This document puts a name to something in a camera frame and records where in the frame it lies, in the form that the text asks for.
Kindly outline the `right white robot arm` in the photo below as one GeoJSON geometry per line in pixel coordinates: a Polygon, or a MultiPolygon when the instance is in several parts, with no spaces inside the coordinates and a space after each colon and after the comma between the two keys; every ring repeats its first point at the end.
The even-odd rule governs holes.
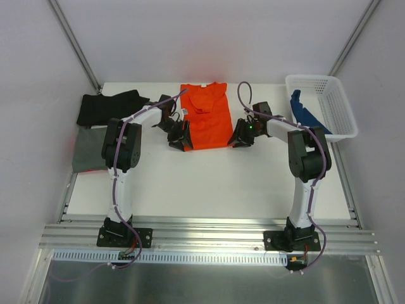
{"type": "Polygon", "coordinates": [[[322,127],[307,127],[274,116],[266,101],[245,109],[246,118],[237,120],[228,145],[250,147],[259,136],[275,137],[287,144],[288,165],[295,178],[294,200],[287,218],[293,226],[283,234],[288,249],[297,250],[306,242],[300,229],[314,225],[313,211],[321,180],[331,169],[332,161],[322,127]]]}

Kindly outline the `orange t shirt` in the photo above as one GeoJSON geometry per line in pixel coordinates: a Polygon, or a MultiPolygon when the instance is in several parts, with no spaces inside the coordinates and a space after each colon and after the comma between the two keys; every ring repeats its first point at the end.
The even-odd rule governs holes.
{"type": "Polygon", "coordinates": [[[206,86],[182,84],[187,92],[180,104],[187,110],[194,150],[225,148],[233,134],[232,117],[227,99],[226,83],[213,82],[206,86]]]}

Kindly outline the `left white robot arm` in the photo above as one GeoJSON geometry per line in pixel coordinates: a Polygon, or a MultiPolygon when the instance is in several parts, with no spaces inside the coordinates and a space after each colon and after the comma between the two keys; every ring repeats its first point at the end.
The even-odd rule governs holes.
{"type": "Polygon", "coordinates": [[[126,226],[133,215],[133,188],[129,181],[140,160],[142,133],[157,127],[166,132],[169,147],[182,152],[194,148],[190,122],[176,111],[177,99],[185,93],[183,90],[173,97],[162,95],[159,101],[148,102],[139,111],[108,122],[101,156],[111,181],[107,218],[118,224],[112,229],[111,238],[119,246],[128,245],[133,238],[133,231],[126,226]]]}

